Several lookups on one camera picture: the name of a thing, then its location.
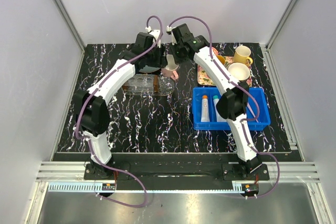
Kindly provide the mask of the clear acrylic tray wooden handles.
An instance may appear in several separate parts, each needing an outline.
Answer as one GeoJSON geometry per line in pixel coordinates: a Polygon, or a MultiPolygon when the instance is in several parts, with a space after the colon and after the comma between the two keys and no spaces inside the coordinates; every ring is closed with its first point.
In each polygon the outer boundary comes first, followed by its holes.
{"type": "Polygon", "coordinates": [[[136,74],[122,86],[128,95],[159,95],[166,96],[174,92],[175,81],[163,75],[136,74]]]}

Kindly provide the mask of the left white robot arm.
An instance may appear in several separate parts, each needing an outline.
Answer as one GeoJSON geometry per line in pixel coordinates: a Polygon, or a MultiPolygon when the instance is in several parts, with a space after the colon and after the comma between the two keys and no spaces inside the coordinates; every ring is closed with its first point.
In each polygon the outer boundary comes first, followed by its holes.
{"type": "Polygon", "coordinates": [[[119,54],[114,66],[87,90],[73,96],[76,114],[75,136],[86,140],[91,157],[89,176],[109,179],[115,172],[113,156],[108,147],[107,129],[110,124],[108,104],[114,94],[130,78],[145,67],[163,68],[167,64],[165,47],[161,45],[161,30],[146,28],[136,36],[135,43],[119,54]]]}

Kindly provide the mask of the pink ceramic mug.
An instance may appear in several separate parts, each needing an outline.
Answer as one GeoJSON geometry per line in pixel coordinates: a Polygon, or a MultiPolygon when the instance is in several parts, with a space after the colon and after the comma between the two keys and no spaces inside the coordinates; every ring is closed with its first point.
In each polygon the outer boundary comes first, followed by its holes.
{"type": "Polygon", "coordinates": [[[161,69],[162,75],[164,75],[167,78],[171,78],[174,81],[177,81],[179,79],[177,70],[179,68],[179,65],[175,63],[173,55],[166,55],[167,59],[167,65],[161,69]]]}

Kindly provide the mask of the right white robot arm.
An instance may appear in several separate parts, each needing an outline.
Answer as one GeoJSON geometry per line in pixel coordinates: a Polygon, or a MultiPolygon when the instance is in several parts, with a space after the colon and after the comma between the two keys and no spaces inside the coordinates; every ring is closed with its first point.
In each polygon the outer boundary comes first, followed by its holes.
{"type": "Polygon", "coordinates": [[[195,37],[187,24],[168,26],[166,32],[172,37],[171,50],[175,62],[193,60],[216,85],[220,93],[217,111],[227,121],[237,147],[239,164],[234,173],[245,180],[252,179],[262,161],[252,143],[247,124],[247,103],[248,99],[253,99],[248,84],[234,78],[214,54],[212,44],[202,35],[195,37]]]}

